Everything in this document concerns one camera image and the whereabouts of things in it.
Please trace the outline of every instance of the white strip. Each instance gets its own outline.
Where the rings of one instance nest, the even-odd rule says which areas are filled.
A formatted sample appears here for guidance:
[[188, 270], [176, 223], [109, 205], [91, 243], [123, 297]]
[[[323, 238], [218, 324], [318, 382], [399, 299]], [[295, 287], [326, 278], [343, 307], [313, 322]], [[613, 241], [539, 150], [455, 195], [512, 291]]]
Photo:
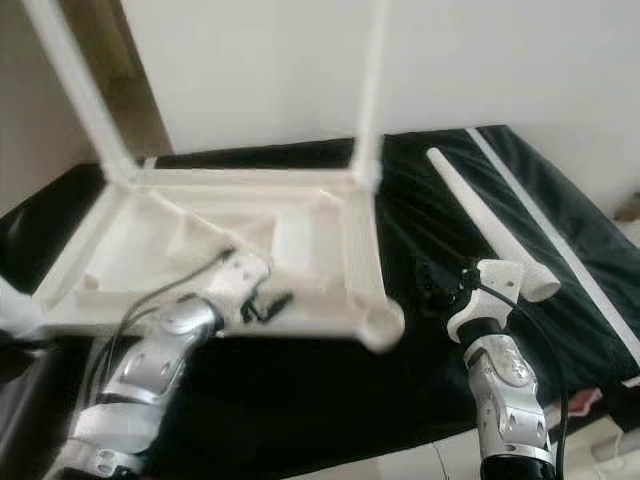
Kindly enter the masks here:
[[507, 182], [509, 187], [511, 187], [511, 190], [513, 190], [516, 196], [520, 199], [524, 208], [527, 209], [542, 231], [547, 235], [556, 250], [558, 250], [562, 258], [567, 262], [582, 288], [584, 288], [584, 290], [589, 294], [595, 306], [609, 322], [611, 328], [613, 328], [616, 334], [618, 334], [618, 337], [620, 337], [620, 340], [622, 340], [622, 343], [624, 343], [627, 350], [629, 350], [629, 353], [636, 361], [636, 364], [640, 367], [640, 340], [629, 328], [629, 325], [627, 325], [627, 322], [625, 322], [618, 310], [616, 310], [616, 307], [611, 303], [609, 297], [607, 297], [607, 295], [602, 291], [600, 285], [597, 284], [566, 240], [560, 235], [560, 233], [558, 233], [551, 222], [549, 222], [544, 213], [542, 213], [542, 210], [540, 210], [538, 205], [536, 205], [527, 191], [522, 188], [522, 185], [520, 185], [518, 180], [513, 176], [511, 170], [509, 170], [509, 168], [504, 164], [480, 132], [475, 128], [467, 128], [467, 133], [478, 144], [480, 150], [482, 150], [482, 152], [487, 156], [494, 168], [498, 173], [500, 173], [504, 181]]

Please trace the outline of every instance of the white wall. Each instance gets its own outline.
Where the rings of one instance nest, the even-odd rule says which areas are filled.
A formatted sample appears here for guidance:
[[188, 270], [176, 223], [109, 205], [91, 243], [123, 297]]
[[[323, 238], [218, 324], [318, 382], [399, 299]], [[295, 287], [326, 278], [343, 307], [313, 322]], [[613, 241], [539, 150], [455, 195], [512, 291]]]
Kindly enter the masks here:
[[0, 2], [0, 215], [90, 152], [19, 0]]
[[[177, 151], [353, 133], [373, 2], [123, 3]], [[639, 2], [390, 3], [386, 131], [508, 123], [606, 211], [638, 186]]]

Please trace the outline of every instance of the black cloth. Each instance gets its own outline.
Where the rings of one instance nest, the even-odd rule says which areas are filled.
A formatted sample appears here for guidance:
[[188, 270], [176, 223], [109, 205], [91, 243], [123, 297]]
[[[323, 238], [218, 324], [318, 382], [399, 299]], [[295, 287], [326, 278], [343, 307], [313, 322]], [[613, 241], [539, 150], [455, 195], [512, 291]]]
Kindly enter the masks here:
[[[490, 127], [482, 129], [482, 134], [576, 247], [638, 334], [637, 250], [507, 128]], [[334, 151], [344, 153], [350, 144], [340, 142]], [[322, 142], [322, 153], [315, 158], [331, 151], [327, 146]], [[462, 351], [444, 328], [447, 291], [455, 288], [463, 267], [494, 254], [428, 163], [425, 151], [432, 146], [443, 150], [523, 245], [562, 281], [553, 299], [540, 305], [523, 304], [546, 319], [545, 328], [557, 341], [570, 387], [598, 386], [638, 373], [568, 266], [466, 132], [387, 136], [376, 215], [385, 286], [405, 312], [406, 332], [398, 346], [379, 356], [348, 341], [209, 342], [192, 357], [161, 434], [148, 453], [150, 475], [282, 478], [423, 444], [475, 426]], [[304, 147], [304, 152], [296, 151], [297, 147]], [[304, 165], [312, 147], [290, 147], [284, 163], [275, 158], [273, 149], [267, 157], [261, 149], [243, 149], [241, 154], [245, 160], [253, 156], [256, 167], [264, 158], [267, 168], [297, 167]], [[229, 155], [232, 152], [224, 153], [222, 165], [231, 162]], [[220, 156], [213, 157], [211, 167], [221, 166], [216, 163]], [[159, 165], [189, 167], [187, 160], [159, 159]], [[194, 167], [207, 166], [206, 154], [198, 154], [195, 163]], [[100, 185], [84, 181], [73, 188], [87, 189], [88, 205]], [[56, 198], [66, 198], [70, 205]], [[38, 213], [42, 205], [32, 205], [23, 214], [33, 219], [31, 234], [51, 235], [54, 246], [31, 239], [21, 248], [23, 231], [10, 225], [13, 250], [2, 243], [0, 272], [10, 281], [17, 280], [24, 290], [39, 283], [81, 217], [81, 209], [70, 198], [62, 193], [47, 197], [45, 211], [52, 218], [40, 220], [47, 228], [36, 227], [36, 217], [44, 215]], [[17, 255], [16, 260], [7, 258], [7, 251]], [[29, 260], [34, 256], [37, 261]], [[534, 335], [517, 316], [510, 325], [539, 374], [542, 400], [551, 400], [555, 391], [547, 381], [544, 359], [536, 353]]]

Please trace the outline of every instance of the black cylindrical joint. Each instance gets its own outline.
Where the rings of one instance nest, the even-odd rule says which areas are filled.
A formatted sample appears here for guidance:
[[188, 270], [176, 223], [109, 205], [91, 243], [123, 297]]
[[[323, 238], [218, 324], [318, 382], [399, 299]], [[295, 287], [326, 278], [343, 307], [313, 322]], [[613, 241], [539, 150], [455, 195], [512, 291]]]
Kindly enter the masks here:
[[480, 337], [500, 333], [502, 333], [500, 323], [495, 318], [490, 317], [474, 318], [458, 328], [458, 337], [464, 348], [469, 348]]
[[556, 469], [537, 458], [495, 455], [482, 461], [480, 477], [482, 480], [556, 480]]

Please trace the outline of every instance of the white cone-shaped tube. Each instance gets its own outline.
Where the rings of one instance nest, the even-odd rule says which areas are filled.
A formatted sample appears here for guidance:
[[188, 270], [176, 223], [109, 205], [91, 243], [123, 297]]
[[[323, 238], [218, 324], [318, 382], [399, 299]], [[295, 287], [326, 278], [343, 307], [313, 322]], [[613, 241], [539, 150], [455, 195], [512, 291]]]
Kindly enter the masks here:
[[522, 264], [522, 296], [530, 302], [540, 302], [554, 295], [560, 288], [560, 281], [551, 270], [529, 255], [440, 150], [430, 148], [427, 156], [496, 254], [504, 260]]

